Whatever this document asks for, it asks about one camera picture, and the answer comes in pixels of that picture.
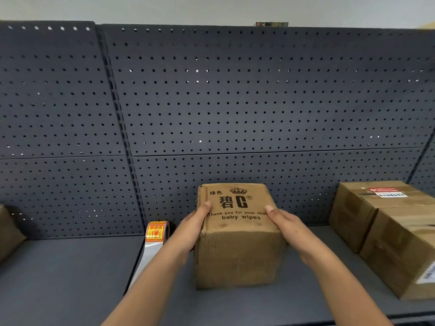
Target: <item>barcode label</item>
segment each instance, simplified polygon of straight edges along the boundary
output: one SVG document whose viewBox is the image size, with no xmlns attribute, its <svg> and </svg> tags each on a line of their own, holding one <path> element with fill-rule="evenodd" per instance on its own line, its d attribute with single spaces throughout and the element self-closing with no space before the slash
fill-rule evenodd
<svg viewBox="0 0 435 326">
<path fill-rule="evenodd" d="M 403 192 L 375 192 L 381 198 L 406 198 L 408 197 Z"/>
<path fill-rule="evenodd" d="M 435 283 L 435 261 L 429 265 L 429 268 L 417 280 L 417 284 Z"/>
</svg>

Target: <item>perforated metal panel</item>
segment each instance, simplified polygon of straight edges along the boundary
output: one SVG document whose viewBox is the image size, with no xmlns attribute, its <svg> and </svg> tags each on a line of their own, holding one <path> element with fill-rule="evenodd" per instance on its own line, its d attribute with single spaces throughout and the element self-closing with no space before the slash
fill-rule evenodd
<svg viewBox="0 0 435 326">
<path fill-rule="evenodd" d="M 432 137 L 409 183 L 435 197 L 435 136 Z"/>
<path fill-rule="evenodd" d="M 342 181 L 406 180 L 421 149 L 135 157 L 148 220 L 179 222 L 196 208 L 198 186 L 265 183 L 280 208 L 327 223 Z"/>
<path fill-rule="evenodd" d="M 0 158 L 125 154 L 93 22 L 0 22 Z"/>
<path fill-rule="evenodd" d="M 0 160 L 0 203 L 32 238 L 143 233 L 125 156 Z"/>
<path fill-rule="evenodd" d="M 435 31 L 105 25 L 133 155 L 422 147 Z"/>
</svg>

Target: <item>logo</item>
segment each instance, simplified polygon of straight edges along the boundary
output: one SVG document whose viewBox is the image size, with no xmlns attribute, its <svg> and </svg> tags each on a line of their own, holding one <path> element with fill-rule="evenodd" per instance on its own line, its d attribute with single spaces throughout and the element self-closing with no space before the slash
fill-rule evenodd
<svg viewBox="0 0 435 326">
<path fill-rule="evenodd" d="M 245 194 L 247 192 L 247 190 L 239 189 L 239 188 L 234 188 L 234 189 L 231 189 L 230 191 L 235 193 L 235 194 Z"/>
</svg>

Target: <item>fragile label roll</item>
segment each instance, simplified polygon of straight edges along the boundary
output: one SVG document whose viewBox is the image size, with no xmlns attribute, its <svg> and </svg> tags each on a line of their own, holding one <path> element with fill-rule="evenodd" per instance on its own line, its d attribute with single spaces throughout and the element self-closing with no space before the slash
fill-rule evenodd
<svg viewBox="0 0 435 326">
<path fill-rule="evenodd" d="M 154 255 L 160 250 L 166 240 L 169 238 L 169 222 L 168 221 L 152 221 L 149 222 L 145 231 L 145 245 L 142 250 L 142 257 L 130 282 L 130 287 L 138 278 L 142 270 L 151 261 Z"/>
</svg>

